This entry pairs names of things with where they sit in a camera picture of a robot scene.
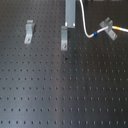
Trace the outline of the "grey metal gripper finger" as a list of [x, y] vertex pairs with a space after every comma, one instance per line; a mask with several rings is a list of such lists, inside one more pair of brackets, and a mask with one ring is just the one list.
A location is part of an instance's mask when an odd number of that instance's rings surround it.
[[66, 27], [75, 26], [75, 8], [76, 8], [76, 0], [66, 0], [66, 5], [65, 5], [65, 26]]

